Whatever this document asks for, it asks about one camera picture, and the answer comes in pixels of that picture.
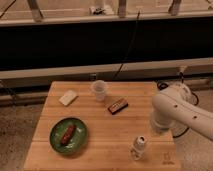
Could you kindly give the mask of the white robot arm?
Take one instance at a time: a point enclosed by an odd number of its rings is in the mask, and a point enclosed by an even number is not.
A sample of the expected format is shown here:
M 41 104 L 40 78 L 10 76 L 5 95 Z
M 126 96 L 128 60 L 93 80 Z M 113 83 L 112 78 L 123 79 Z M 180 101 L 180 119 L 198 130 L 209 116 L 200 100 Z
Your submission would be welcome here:
M 159 134 L 168 131 L 173 121 L 185 124 L 213 141 L 213 112 L 188 102 L 191 90 L 183 83 L 175 83 L 158 91 L 152 98 L 150 124 Z

